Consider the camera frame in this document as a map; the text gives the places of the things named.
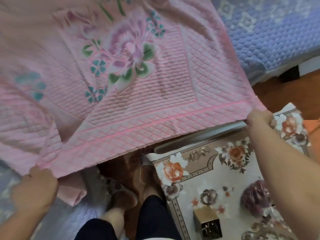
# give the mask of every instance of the floral tablecloth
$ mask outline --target floral tablecloth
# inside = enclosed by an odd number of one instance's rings
[[[310,143],[298,110],[272,121],[274,130],[309,156]],[[240,206],[242,192],[263,179],[245,128],[218,135],[196,146],[153,161],[168,206],[184,240],[200,239],[193,210],[210,206],[220,219],[222,239],[296,239],[281,216],[254,218]]]

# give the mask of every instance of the pink fabric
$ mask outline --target pink fabric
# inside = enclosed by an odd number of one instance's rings
[[[265,109],[210,0],[88,0],[0,19],[0,152],[20,174],[37,164],[63,177]],[[78,180],[59,194],[71,205]]]

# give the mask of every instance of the small square box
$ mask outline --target small square box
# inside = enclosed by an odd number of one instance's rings
[[[195,209],[193,211],[195,228],[203,240],[222,238],[220,220],[209,206]]]

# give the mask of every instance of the hand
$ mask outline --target hand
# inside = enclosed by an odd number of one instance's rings
[[[11,198],[18,212],[46,214],[54,203],[58,192],[58,180],[50,169],[34,166],[29,174],[14,186]]]
[[[247,117],[246,124],[248,126],[253,126],[255,124],[267,124],[270,125],[273,119],[273,114],[269,110],[260,111],[252,110]]]

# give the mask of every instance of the black pants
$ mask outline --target black pants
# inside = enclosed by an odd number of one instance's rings
[[[148,238],[182,240],[166,203],[155,195],[144,201],[138,219],[136,240]],[[91,219],[79,230],[75,240],[117,240],[117,237],[109,222]]]

